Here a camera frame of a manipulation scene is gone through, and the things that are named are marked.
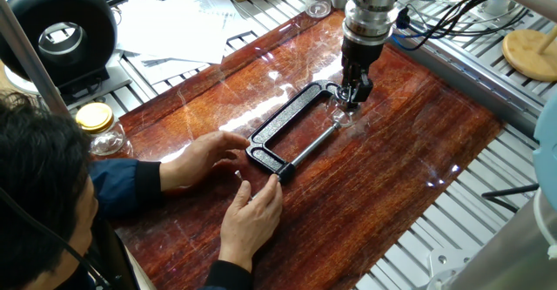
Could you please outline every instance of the white cable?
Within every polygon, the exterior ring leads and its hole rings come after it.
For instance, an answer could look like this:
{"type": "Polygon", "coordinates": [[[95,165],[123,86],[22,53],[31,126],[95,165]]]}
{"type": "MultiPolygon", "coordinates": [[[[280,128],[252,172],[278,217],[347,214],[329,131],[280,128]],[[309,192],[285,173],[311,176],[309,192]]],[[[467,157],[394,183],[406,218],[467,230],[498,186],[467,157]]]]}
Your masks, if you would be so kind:
{"type": "Polygon", "coordinates": [[[536,219],[536,224],[540,229],[541,235],[546,239],[547,243],[549,244],[549,248],[547,249],[547,255],[549,255],[550,260],[557,259],[557,241],[555,241],[554,236],[549,232],[547,229],[546,224],[543,222],[543,218],[541,217],[541,209],[540,209],[540,197],[541,197],[541,189],[539,189],[534,197],[534,217],[536,219]]]}

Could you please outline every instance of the reddish-brown wood grain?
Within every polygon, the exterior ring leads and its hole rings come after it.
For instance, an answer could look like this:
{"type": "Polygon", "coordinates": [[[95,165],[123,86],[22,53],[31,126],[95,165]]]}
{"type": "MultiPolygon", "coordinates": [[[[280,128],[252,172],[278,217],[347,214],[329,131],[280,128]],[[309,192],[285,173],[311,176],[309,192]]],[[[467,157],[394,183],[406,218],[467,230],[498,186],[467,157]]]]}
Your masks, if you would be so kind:
{"type": "MultiPolygon", "coordinates": [[[[122,121],[135,156],[168,160],[216,130],[247,137],[308,82],[339,82],[343,18],[300,16],[128,113],[122,121]]],[[[283,186],[281,224],[256,255],[256,289],[352,288],[502,126],[391,46],[370,77],[375,87],[357,123],[330,137],[283,186]]],[[[292,159],[330,124],[317,105],[273,150],[292,159]]],[[[266,182],[267,173],[238,154],[196,191],[115,224],[157,288],[203,284],[238,190],[236,170],[254,193],[266,182]]]]}

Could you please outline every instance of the wooden circle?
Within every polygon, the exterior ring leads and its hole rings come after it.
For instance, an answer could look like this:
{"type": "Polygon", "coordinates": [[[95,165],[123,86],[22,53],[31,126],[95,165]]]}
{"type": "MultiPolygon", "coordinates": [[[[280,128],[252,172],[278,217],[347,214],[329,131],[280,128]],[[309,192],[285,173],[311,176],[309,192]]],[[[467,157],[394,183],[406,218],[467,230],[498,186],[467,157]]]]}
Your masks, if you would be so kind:
{"type": "Polygon", "coordinates": [[[557,81],[557,42],[540,55],[536,51],[545,34],[536,30],[516,30],[503,39],[503,55],[508,63],[527,77],[538,81],[557,81]]]}

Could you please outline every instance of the man's left hand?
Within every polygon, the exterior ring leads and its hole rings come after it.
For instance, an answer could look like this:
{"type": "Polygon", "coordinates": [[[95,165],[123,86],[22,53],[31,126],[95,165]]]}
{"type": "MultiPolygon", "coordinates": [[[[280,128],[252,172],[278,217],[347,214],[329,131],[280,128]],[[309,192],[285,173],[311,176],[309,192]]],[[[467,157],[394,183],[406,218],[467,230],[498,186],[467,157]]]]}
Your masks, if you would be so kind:
{"type": "Polygon", "coordinates": [[[230,132],[211,132],[193,141],[180,156],[160,165],[162,191],[198,183],[221,159],[236,159],[232,150],[244,150],[250,142],[230,132]]]}

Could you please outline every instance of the jar lid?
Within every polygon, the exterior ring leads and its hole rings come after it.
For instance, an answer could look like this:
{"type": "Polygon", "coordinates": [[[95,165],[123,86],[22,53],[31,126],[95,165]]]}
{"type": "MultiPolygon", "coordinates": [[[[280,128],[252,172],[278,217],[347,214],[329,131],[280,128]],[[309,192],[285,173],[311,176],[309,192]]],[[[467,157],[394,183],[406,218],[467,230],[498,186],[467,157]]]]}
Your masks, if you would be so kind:
{"type": "Polygon", "coordinates": [[[114,123],[114,114],[105,103],[90,103],[77,112],[76,121],[88,133],[100,133],[114,123]]]}

